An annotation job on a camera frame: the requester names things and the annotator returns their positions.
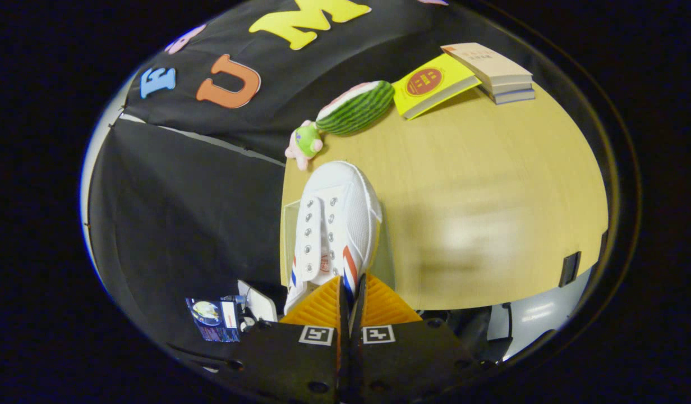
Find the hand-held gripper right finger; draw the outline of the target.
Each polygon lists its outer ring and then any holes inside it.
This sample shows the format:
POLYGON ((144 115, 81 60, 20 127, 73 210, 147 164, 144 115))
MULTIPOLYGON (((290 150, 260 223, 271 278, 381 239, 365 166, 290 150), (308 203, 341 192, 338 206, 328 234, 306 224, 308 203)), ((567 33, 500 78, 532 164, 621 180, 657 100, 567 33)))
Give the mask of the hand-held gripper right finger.
POLYGON ((372 274, 351 314, 350 397, 356 403, 430 403, 478 383, 476 360, 442 319, 423 319, 372 274))

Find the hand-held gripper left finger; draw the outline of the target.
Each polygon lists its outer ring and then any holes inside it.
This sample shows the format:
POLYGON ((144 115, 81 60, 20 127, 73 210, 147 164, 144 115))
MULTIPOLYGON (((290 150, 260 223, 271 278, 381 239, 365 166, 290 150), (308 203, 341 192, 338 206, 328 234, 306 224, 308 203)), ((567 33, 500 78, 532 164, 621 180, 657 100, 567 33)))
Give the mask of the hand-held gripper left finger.
POLYGON ((338 403, 347 316, 342 278, 333 278, 280 322, 256 322, 225 360, 225 385, 261 403, 338 403))

